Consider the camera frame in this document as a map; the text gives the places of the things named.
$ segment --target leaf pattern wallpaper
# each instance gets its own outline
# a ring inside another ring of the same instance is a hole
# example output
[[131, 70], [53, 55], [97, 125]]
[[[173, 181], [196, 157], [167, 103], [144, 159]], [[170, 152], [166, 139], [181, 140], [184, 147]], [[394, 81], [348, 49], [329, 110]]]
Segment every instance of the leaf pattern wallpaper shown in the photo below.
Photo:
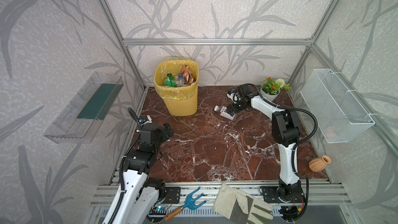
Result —
[[[143, 91], [97, 0], [1, 0], [0, 22], [0, 223], [81, 223]], [[93, 141], [45, 138], [94, 71], [124, 86]]]
[[[330, 0], [107, 0], [124, 38], [309, 38]], [[302, 46], [130, 46], [146, 85], [165, 56], [186, 56], [202, 85], [288, 78]]]
[[[397, 20], [398, 0], [342, 0], [316, 43], [395, 134]], [[315, 68], [323, 67], [310, 55], [292, 83], [296, 107], [307, 107], [300, 91]], [[301, 117], [311, 130], [311, 120]], [[328, 173], [343, 183], [363, 223], [396, 223], [398, 160], [372, 128], [341, 144], [327, 143], [318, 131], [312, 142], [331, 157]]]

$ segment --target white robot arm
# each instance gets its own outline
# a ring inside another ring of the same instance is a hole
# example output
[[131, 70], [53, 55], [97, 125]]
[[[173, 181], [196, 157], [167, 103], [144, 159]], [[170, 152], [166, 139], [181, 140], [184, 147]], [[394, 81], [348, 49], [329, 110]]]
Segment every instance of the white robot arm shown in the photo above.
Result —
[[[256, 91], [251, 91], [249, 86], [254, 86]], [[300, 123], [296, 108], [283, 108], [264, 100], [257, 87], [252, 84], [240, 85], [238, 92], [239, 101], [227, 107], [229, 114], [233, 115], [253, 107], [271, 119], [272, 137], [277, 142], [281, 161], [279, 174], [278, 197], [282, 202], [290, 202], [296, 195], [302, 194], [301, 181], [297, 173], [297, 146], [300, 140]]]
[[[174, 135], [170, 125], [160, 127], [149, 116], [137, 118], [139, 135], [122, 158], [119, 168], [121, 184], [104, 219], [104, 224], [141, 224], [155, 203], [166, 196], [164, 180], [148, 178], [149, 170], [160, 153], [160, 145]], [[135, 142], [138, 147], [132, 150]]]

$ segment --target wooden handle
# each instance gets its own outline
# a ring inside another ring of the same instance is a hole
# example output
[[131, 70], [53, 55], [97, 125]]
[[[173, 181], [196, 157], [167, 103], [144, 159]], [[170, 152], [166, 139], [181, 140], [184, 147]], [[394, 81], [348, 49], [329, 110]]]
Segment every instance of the wooden handle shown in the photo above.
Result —
[[182, 208], [181, 207], [176, 208], [173, 212], [169, 213], [168, 215], [166, 215], [164, 217], [164, 221], [170, 220], [171, 218], [173, 218], [174, 216], [176, 216], [177, 214], [179, 214], [181, 212], [182, 212]]

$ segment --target green plastic bottle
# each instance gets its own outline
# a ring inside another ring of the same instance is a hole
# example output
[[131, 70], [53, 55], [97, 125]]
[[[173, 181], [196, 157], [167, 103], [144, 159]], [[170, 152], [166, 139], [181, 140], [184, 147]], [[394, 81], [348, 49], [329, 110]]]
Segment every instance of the green plastic bottle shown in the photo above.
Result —
[[164, 84], [169, 87], [177, 87], [176, 79], [170, 73], [167, 74], [166, 79], [164, 80]]

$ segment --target marble floor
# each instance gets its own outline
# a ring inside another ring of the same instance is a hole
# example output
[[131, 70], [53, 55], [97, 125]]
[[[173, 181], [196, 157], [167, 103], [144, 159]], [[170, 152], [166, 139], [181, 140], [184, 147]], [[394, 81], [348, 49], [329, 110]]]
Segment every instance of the marble floor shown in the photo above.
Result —
[[[226, 97], [230, 89], [236, 86], [199, 87], [197, 112], [174, 117], [154, 88], [149, 88], [141, 115], [150, 115], [159, 125], [169, 123], [175, 133], [162, 144], [163, 157], [152, 167], [150, 177], [166, 182], [278, 179], [279, 150], [271, 135], [271, 120], [257, 110], [240, 112], [232, 121], [214, 112], [215, 105], [231, 104]], [[274, 102], [292, 107], [285, 90]], [[308, 167], [316, 158], [310, 142], [298, 147], [297, 158], [299, 173], [310, 179], [327, 178], [325, 172], [314, 173]]]

